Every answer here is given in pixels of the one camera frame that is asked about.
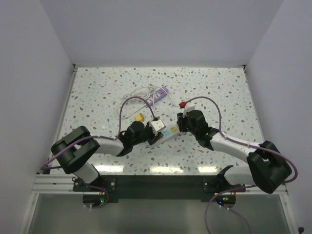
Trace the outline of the white multicolour power strip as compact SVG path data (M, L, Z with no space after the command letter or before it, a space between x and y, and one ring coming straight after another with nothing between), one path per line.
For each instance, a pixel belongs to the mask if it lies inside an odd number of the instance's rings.
M159 144L175 138L180 133L179 126L177 124L167 126L161 133L162 137L157 141Z

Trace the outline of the yellow plug adapter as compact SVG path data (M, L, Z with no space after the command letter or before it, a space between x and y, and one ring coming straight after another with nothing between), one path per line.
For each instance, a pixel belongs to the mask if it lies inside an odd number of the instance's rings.
M135 115L135 120L143 122L145 120L145 117L142 113L139 113L139 114Z

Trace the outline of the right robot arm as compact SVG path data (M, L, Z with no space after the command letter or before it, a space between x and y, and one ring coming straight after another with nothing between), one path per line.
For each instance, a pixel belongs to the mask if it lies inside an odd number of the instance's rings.
M177 125L181 132L192 134L201 147L226 153L248 164L242 169L235 169L233 165L222 169L218 174L217 186L224 192L234 186L255 185L271 194L292 174L288 162L273 143L250 144L230 140L219 129L210 127L200 110L178 113Z

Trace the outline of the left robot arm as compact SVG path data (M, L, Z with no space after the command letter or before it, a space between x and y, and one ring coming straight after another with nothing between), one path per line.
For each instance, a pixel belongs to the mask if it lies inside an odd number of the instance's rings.
M74 174L83 181L89 191L98 190L103 184L99 171L88 162L94 154L108 154L111 156L125 156L133 147L148 143L153 145L163 134L165 124L162 120L143 124L134 121L119 133L116 139L106 136L91 136L89 130L80 126L67 136L57 141L51 152L66 174Z

